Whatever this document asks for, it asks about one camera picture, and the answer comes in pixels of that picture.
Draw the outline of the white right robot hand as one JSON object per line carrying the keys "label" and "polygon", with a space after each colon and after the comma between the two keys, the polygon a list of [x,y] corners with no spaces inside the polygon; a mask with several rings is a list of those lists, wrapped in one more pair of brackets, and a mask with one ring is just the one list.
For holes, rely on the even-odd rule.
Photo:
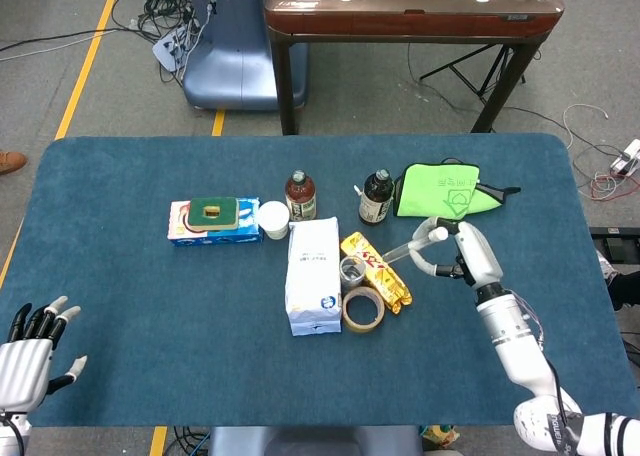
{"label": "white right robot hand", "polygon": [[[452,236],[458,248],[453,265],[433,264],[425,260],[419,251]],[[473,290],[500,283],[502,269],[484,235],[472,224],[430,217],[414,231],[409,242],[409,256],[414,264],[429,276],[462,278]]]}

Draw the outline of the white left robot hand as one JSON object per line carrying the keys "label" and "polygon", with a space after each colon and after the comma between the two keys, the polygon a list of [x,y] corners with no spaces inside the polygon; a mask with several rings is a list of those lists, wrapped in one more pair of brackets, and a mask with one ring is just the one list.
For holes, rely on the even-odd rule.
{"label": "white left robot hand", "polygon": [[62,375],[50,376],[52,360],[70,321],[79,306],[67,307],[68,298],[33,309],[24,304],[15,314],[5,342],[1,344],[1,411],[28,414],[60,389],[76,382],[88,361],[86,355],[74,360]]}

